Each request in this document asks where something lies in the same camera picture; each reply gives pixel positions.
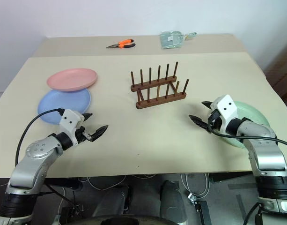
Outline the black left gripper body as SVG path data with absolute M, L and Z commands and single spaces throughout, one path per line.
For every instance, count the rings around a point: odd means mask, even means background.
M 78 143 L 84 142 L 84 141 L 90 141 L 93 142 L 93 136 L 89 135 L 85 131 L 85 127 L 80 126 L 80 128 L 76 129 L 75 131 L 75 137 Z

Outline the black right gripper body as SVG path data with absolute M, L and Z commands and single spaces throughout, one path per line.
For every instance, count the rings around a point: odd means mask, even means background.
M 221 114 L 218 110 L 213 110 L 208 117 L 207 132 L 209 133 L 215 132 L 218 134 L 222 134 L 221 126 L 222 126 Z

